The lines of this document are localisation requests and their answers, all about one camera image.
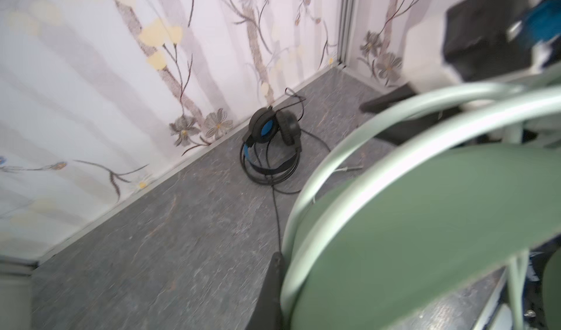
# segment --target gray flower pattern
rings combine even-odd
[[[196,136],[201,130],[195,127],[195,118],[190,116],[179,116],[174,123],[169,124],[172,135],[178,135],[175,146],[187,146],[191,144],[190,136]]]
[[[223,109],[218,109],[216,112],[211,112],[205,119],[205,126],[208,128],[207,138],[214,137],[215,140],[220,139],[228,130],[232,129],[234,122],[226,120],[228,113]]]
[[[368,31],[366,32],[366,37],[364,38],[364,40],[366,41],[366,43],[360,46],[362,56],[367,58],[368,54],[371,53],[376,58],[378,56],[378,49],[382,46],[380,34]]]
[[[0,165],[3,165],[8,161],[4,156],[0,156]],[[68,164],[66,162],[57,162],[54,165],[46,165],[39,168],[24,168],[21,166],[0,166],[0,172],[4,173],[18,173],[25,171],[60,171],[65,168]]]
[[[394,53],[385,53],[378,60],[376,68],[380,78],[387,78],[390,82],[397,81],[400,77],[401,58],[396,57]]]

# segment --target headphone ear cup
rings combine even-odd
[[[299,137],[301,134],[296,115],[290,111],[278,111],[277,122],[279,124],[280,136],[284,144],[288,146],[294,145],[295,137]]]
[[[262,108],[252,116],[250,132],[256,143],[266,143],[277,134],[278,124],[272,108]]]

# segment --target chair backrest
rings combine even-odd
[[[445,105],[445,107],[447,107],[451,106],[451,103],[458,102],[460,99],[459,102],[465,102],[470,98],[472,98],[472,100],[482,98],[481,95],[484,93],[482,91],[483,88],[480,84],[477,86],[480,88],[480,94],[477,97],[474,96],[475,93],[473,89],[471,89],[471,93],[467,92],[474,86],[463,86],[465,89],[456,87],[456,89],[453,90],[454,93],[461,94],[461,96],[451,96],[450,91],[440,91],[440,94],[431,92],[426,95],[411,98],[406,102],[409,102],[409,105],[416,105],[415,101],[419,102],[419,100],[430,103],[431,99],[440,96],[439,101],[434,102],[431,106],[434,105],[436,107],[436,105],[439,105],[441,107]],[[292,246],[287,248],[286,253],[288,257],[291,257],[291,260],[281,293],[281,307],[286,319],[289,319],[297,294],[319,255],[354,214],[375,197],[375,195],[425,160],[456,144],[504,125],[518,123],[537,116],[561,112],[561,88],[548,88],[513,96],[513,94],[520,92],[520,88],[502,86],[501,89],[497,85],[493,85],[493,88],[488,85],[486,87],[485,93],[491,94],[486,98],[500,98],[497,95],[492,95],[492,90],[495,88],[495,93],[501,93],[502,98],[510,97],[510,99],[497,102],[480,110],[456,116],[424,132],[396,149],[392,154],[360,176],[333,201],[314,224],[298,251],[292,251]],[[382,113],[376,116],[351,134],[351,136],[349,136],[351,140],[344,140],[342,145],[338,146],[333,151],[336,153],[330,154],[328,156],[329,158],[326,158],[324,162],[322,162],[320,167],[322,165],[323,167],[321,169],[318,168],[316,172],[314,172],[312,178],[310,178],[310,181],[300,194],[301,197],[298,198],[295,208],[291,213],[291,217],[289,218],[289,225],[291,220],[293,222],[299,220],[299,214],[308,206],[309,200],[315,195],[317,188],[322,185],[330,172],[335,169],[347,155],[361,146],[366,141],[364,140],[365,138],[367,139],[375,135],[373,134],[373,130],[375,132],[383,130],[380,130],[380,128],[388,126],[388,124],[395,121],[396,114],[399,116],[406,115],[405,117],[410,116],[404,109],[405,107],[400,104],[386,110],[385,115]],[[421,109],[423,109],[423,107],[418,106],[414,113],[422,111]],[[382,126],[378,125],[376,121],[380,121]],[[289,232],[288,229],[289,227],[287,227],[287,232],[284,236],[285,244],[291,245],[295,233]]]

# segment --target headphone cable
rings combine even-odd
[[[298,118],[298,121],[300,121],[302,119],[302,117],[304,117],[304,101],[306,100],[306,98],[304,96],[298,95],[294,90],[292,90],[291,88],[286,88],[284,90],[284,93],[290,97],[296,97],[298,98],[297,102],[291,103],[287,106],[283,106],[280,109],[278,109],[275,113],[277,113],[280,110],[284,110],[290,106],[294,106],[297,104],[300,104],[302,106],[302,114],[300,115],[300,117]],[[300,130],[302,130],[303,133],[307,134],[308,136],[311,136],[312,138],[316,139],[317,141],[319,141],[326,149],[328,152],[331,151],[331,148],[329,147],[329,145],[327,145],[327,143],[325,141],[322,140],[322,138],[312,134],[312,132],[309,132],[307,130],[304,130],[302,128],[300,128]],[[273,138],[269,139],[269,141],[267,142],[267,146],[265,149],[265,160],[267,163],[267,166],[270,168],[271,165],[269,163],[269,145],[271,144],[271,141],[273,140]],[[287,180],[288,178],[290,178],[294,172],[296,171],[296,168],[298,167],[299,161],[300,161],[300,157],[299,157],[299,153],[298,156],[296,158],[296,160],[294,161],[294,164],[291,165],[291,167],[286,170],[283,174],[279,175],[279,176],[273,176],[273,175],[263,175],[263,179],[257,178],[256,176],[252,175],[251,173],[249,173],[249,170],[246,167],[245,161],[246,161],[246,156],[244,154],[243,151],[243,147],[245,144],[242,144],[242,147],[240,149],[240,164],[242,167],[243,172],[246,174],[246,176],[249,178],[249,180],[251,180],[252,182],[259,184],[259,185],[266,185],[266,186],[270,186],[271,187],[271,194],[273,196],[273,205],[275,207],[275,217],[277,220],[277,242],[278,242],[278,250],[281,251],[282,249],[282,241],[281,241],[281,220],[279,217],[279,211],[278,211],[278,206],[277,206],[277,197],[275,195],[275,192],[279,193],[279,194],[284,194],[284,195],[296,195],[299,194],[302,190],[297,190],[295,192],[285,192],[283,190],[279,190],[275,187],[275,185],[278,185],[282,182],[284,182],[285,180]],[[259,158],[259,155],[257,154],[257,149],[256,146],[253,146],[253,150],[254,150],[254,154],[255,157],[257,158],[257,161],[259,163],[260,167],[263,167],[263,164],[261,162],[261,159]]]

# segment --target yellow flower pattern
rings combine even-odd
[[[183,29],[179,26],[169,27],[169,39],[174,44],[179,44],[181,42],[181,38],[183,38]]]
[[[147,46],[160,47],[167,37],[165,25],[160,19],[152,21],[140,32],[138,39]]]
[[[261,84],[261,88],[260,88],[260,89],[261,89],[261,94],[262,94],[263,96],[264,96],[264,95],[267,95],[267,93],[269,92],[269,89],[270,89],[269,83],[263,82],[263,83]]]
[[[146,61],[152,65],[155,70],[164,69],[167,66],[167,62],[165,62],[165,54],[158,50],[152,55],[150,55]]]

